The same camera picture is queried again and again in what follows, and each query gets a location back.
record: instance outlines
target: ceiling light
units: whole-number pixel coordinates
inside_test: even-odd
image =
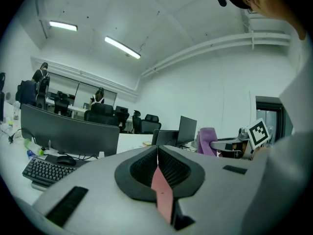
[[[69,29],[73,31],[77,31],[77,25],[73,24],[67,24],[67,23],[61,23],[56,21],[50,21],[50,25],[53,27],[63,28],[63,29]]]
[[[107,43],[111,44],[111,45],[114,45],[115,47],[118,47],[119,49],[125,51],[126,53],[128,53],[129,55],[133,56],[134,58],[137,58],[139,59],[141,56],[133,51],[132,49],[128,48],[127,46],[121,44],[120,42],[110,38],[110,37],[105,37],[104,39]]]

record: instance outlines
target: water bottle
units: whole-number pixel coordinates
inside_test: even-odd
[[[13,107],[14,107],[13,119],[14,120],[19,120],[20,118],[20,106],[21,106],[21,103],[18,101],[15,101],[13,104]]]

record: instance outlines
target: mouse pad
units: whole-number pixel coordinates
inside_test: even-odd
[[[45,160],[48,161],[48,162],[51,162],[51,163],[54,163],[54,164],[57,164],[57,156],[52,156],[52,155],[48,155]],[[81,160],[76,160],[76,165],[75,167],[80,167],[82,165],[84,165],[85,163],[88,163],[89,161],[81,161]]]

